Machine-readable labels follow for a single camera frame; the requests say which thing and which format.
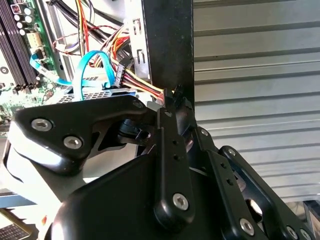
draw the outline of screw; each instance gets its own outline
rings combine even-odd
[[[31,127],[37,131],[47,132],[52,129],[52,123],[43,118],[37,118],[31,122]]]
[[[231,149],[231,148],[228,149],[228,152],[229,152],[231,155],[233,155],[233,156],[236,155],[236,152],[235,152],[233,149]]]
[[[187,198],[180,193],[175,193],[172,200],[173,204],[180,210],[186,211],[189,207]]]
[[[302,236],[304,236],[305,239],[307,239],[307,240],[312,240],[311,237],[310,237],[310,235],[306,232],[306,230],[304,230],[304,229],[301,228],[301,229],[300,229],[300,232],[301,232]]]
[[[242,230],[249,236],[255,235],[255,230],[252,224],[245,218],[240,219],[240,226]]]
[[[134,101],[133,105],[135,105],[137,108],[140,108],[140,109],[142,109],[144,107],[144,105],[139,101]]]
[[[201,129],[201,133],[202,133],[203,135],[205,135],[205,136],[208,136],[208,135],[209,135],[209,133],[208,133],[206,130],[204,130],[204,129]]]
[[[63,144],[68,148],[68,149],[79,149],[82,146],[82,142],[79,138],[76,136],[67,136],[63,140]]]
[[[286,229],[290,233],[291,237],[293,237],[296,240],[298,239],[298,235],[290,226],[286,226]]]

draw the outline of capacitor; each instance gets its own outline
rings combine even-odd
[[[16,23],[16,26],[18,27],[18,29],[24,29],[28,27],[28,25],[25,22],[20,22],[20,21]]]
[[[35,10],[33,8],[30,8],[30,7],[26,7],[24,10],[23,10],[24,14],[25,15],[33,15],[35,13]]]
[[[17,22],[24,20],[24,16],[23,16],[23,15],[20,15],[20,14],[14,15],[13,18],[14,18],[14,20],[16,20]]]
[[[26,23],[31,24],[35,20],[35,18],[33,16],[25,16],[24,20]]]
[[[26,35],[27,33],[30,33],[30,31],[29,31],[28,29],[20,29],[20,30],[19,30],[19,33],[20,33],[21,36],[24,36],[24,35]]]

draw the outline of corrugated metal panel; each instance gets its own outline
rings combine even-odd
[[[198,123],[284,201],[320,199],[320,1],[226,3],[195,1]]]

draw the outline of white connector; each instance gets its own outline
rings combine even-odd
[[[38,32],[27,33],[26,38],[28,39],[31,48],[37,48],[43,45]]]

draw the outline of cable connector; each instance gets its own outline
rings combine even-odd
[[[118,69],[116,71],[115,82],[114,82],[114,85],[117,88],[120,87],[122,78],[124,77],[124,73],[125,73],[126,67],[128,67],[130,65],[131,61],[132,61],[131,57],[126,57],[126,58],[122,59],[119,62],[119,66],[118,66]]]

